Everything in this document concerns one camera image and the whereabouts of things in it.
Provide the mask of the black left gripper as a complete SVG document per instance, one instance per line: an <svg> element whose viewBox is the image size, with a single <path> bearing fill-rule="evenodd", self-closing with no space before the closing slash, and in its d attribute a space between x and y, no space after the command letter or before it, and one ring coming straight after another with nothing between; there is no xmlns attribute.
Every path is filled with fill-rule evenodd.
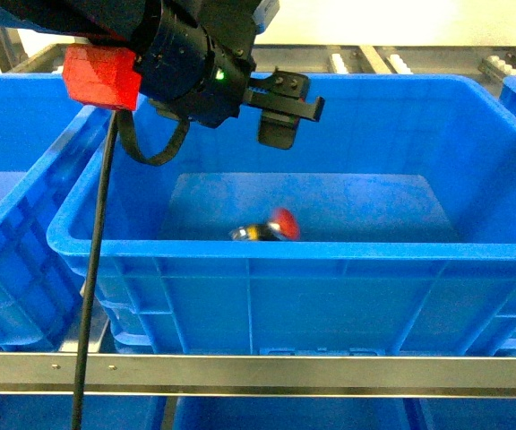
<svg viewBox="0 0 516 430"><path fill-rule="evenodd" d="M243 101L262 110L258 142L289 150L300 119L319 122L325 100L306 102L305 74L250 78L255 9L255 1L163 1L157 32L135 66L140 93L210 128L237 117Z"/></svg>

